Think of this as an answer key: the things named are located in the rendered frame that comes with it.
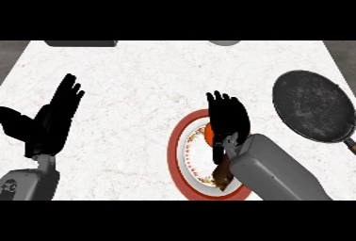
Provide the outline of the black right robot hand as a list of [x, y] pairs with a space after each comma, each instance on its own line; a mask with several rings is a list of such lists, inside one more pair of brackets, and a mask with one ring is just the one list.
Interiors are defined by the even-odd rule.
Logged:
[[237, 144], [243, 145], [250, 136], [250, 115], [237, 97], [227, 93], [207, 92], [209, 117], [213, 137], [213, 162], [221, 165], [224, 162], [225, 147], [224, 141], [228, 136], [238, 134]]

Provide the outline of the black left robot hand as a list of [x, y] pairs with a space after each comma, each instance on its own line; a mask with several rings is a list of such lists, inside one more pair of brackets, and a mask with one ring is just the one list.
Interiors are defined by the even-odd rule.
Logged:
[[12, 108], [0, 106], [5, 134], [26, 143], [29, 158], [61, 152], [83, 95], [82, 84], [70, 73], [60, 83], [52, 102], [41, 108], [33, 119]]

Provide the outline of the orange squash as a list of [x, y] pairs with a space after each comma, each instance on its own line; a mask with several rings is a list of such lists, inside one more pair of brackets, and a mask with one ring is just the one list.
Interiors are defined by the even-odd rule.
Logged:
[[204, 140], [210, 147], [213, 147], [213, 137], [215, 133], [212, 129], [212, 123], [209, 123], [204, 127]]

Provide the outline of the red-rimmed white plate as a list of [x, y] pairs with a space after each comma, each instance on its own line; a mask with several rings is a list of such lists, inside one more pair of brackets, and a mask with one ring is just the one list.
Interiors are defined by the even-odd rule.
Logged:
[[193, 112], [178, 123], [168, 147], [172, 178], [188, 200], [238, 201], [250, 196], [250, 189], [233, 179], [227, 189], [215, 184], [213, 149], [204, 140], [204, 127], [210, 123], [209, 110]]

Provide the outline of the black frying pan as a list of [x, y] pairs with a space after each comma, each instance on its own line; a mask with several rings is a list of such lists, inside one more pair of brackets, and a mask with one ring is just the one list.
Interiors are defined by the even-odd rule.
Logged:
[[356, 155], [356, 108], [340, 86], [317, 72], [281, 74], [274, 108], [293, 131], [323, 143], [343, 142]]

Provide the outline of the grey round object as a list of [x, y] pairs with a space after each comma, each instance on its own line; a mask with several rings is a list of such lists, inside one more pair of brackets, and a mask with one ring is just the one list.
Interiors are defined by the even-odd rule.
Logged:
[[240, 40], [210, 40], [210, 42], [219, 46], [233, 46], [240, 43]]

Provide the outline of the dark grey appliance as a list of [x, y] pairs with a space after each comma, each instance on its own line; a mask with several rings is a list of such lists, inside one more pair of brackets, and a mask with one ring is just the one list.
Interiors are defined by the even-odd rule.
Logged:
[[119, 40], [46, 40], [52, 47], [116, 47]]

